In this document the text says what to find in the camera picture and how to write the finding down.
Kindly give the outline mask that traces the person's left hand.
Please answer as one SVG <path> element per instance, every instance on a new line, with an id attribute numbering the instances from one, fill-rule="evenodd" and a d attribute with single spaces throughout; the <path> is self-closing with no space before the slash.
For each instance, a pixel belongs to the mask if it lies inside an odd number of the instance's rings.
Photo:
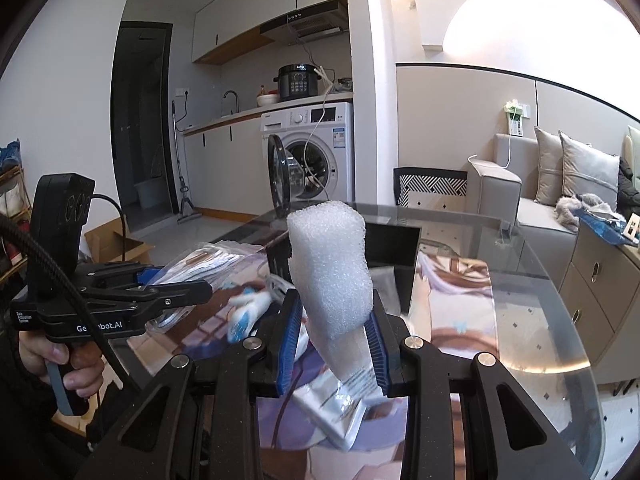
<path id="1" fill-rule="evenodd" d="M 81 398 L 90 398 L 103 384 L 102 352 L 92 341 L 70 350 L 65 344 L 47 340 L 42 333 L 21 332 L 18 352 L 26 370 L 47 384 L 50 382 L 47 362 L 59 366 L 70 364 L 72 370 L 63 376 L 64 387 Z"/>

